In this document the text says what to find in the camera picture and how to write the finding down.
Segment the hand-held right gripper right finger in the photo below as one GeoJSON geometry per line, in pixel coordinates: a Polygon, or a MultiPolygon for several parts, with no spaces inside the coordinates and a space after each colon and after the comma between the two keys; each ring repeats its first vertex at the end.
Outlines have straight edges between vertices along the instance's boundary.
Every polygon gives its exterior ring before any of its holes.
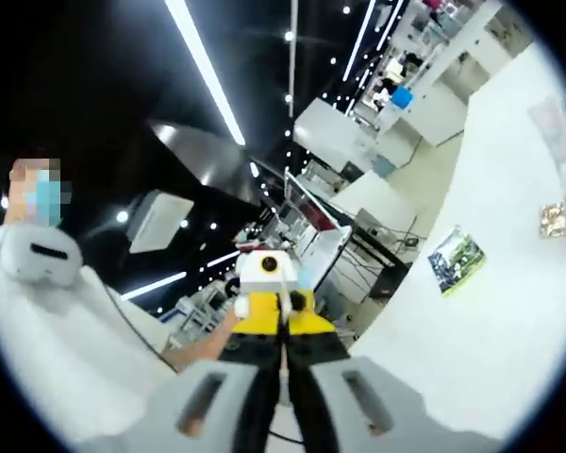
{"type": "Polygon", "coordinates": [[[289,392],[307,452],[495,452],[496,440],[453,430],[422,396],[367,357],[353,357],[334,325],[309,310],[290,317],[289,392]]]}

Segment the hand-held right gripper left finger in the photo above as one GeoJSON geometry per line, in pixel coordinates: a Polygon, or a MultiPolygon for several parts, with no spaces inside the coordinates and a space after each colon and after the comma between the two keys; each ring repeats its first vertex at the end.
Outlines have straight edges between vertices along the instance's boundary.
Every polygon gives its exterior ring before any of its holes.
{"type": "Polygon", "coordinates": [[[239,322],[218,360],[192,364],[155,393],[130,428],[78,451],[265,451],[279,393],[279,327],[277,316],[239,322]]]}

